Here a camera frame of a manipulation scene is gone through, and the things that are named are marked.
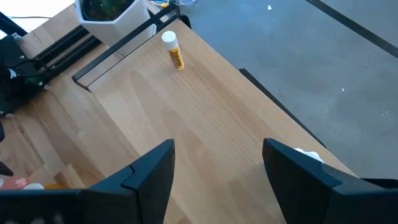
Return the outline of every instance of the yellow label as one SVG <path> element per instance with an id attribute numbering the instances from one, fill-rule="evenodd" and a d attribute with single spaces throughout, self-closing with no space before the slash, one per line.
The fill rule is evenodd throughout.
<path id="1" fill-rule="evenodd" d="M 170 50 L 169 53 L 173 60 L 174 67 L 177 70 L 181 70 L 184 67 L 184 62 L 182 61 L 180 49 L 178 49 L 178 47 L 176 47 L 173 50 Z"/>

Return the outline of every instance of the gray concrete floor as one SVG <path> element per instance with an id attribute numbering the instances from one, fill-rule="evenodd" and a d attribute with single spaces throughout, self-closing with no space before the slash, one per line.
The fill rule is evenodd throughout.
<path id="1" fill-rule="evenodd" d="M 398 45 L 397 1 L 326 2 Z M 398 59 L 304 0 L 199 0 L 183 13 L 357 175 L 398 178 Z"/>

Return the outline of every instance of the potted plant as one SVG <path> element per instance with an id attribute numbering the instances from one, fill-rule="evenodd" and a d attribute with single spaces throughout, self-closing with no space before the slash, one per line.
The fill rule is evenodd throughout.
<path id="1" fill-rule="evenodd" d="M 75 0 L 79 23 L 111 47 L 150 18 L 146 0 Z M 152 25 L 118 52 L 127 56 L 156 32 Z"/>

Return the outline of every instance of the orange object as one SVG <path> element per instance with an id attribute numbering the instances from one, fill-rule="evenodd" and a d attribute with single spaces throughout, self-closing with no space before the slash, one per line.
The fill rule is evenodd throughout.
<path id="1" fill-rule="evenodd" d="M 62 184 L 45 184 L 44 189 L 50 190 L 50 189 L 67 189 L 68 187 L 66 185 Z"/>
<path id="2" fill-rule="evenodd" d="M 29 179 L 24 177 L 7 177 L 4 179 L 1 190 L 20 190 L 28 185 Z"/>

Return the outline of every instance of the wooden tabletop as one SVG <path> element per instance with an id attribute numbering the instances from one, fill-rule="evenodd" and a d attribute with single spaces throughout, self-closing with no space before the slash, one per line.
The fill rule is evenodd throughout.
<path id="1" fill-rule="evenodd" d="M 34 57 L 75 28 L 70 6 L 24 37 Z M 185 68 L 176 71 L 157 35 L 95 81 L 71 77 L 106 46 L 64 71 L 3 120 L 0 160 L 41 184 L 89 187 L 174 138 L 175 179 L 165 223 L 283 223 L 262 164 L 264 138 L 317 151 L 351 173 L 180 21 Z"/>
<path id="2" fill-rule="evenodd" d="M 89 89 L 138 155 L 175 139 L 172 199 L 187 223 L 283 223 L 264 171 L 264 138 L 316 151 L 349 172 L 184 23 L 165 30 L 177 34 L 183 70 L 159 33 Z"/>

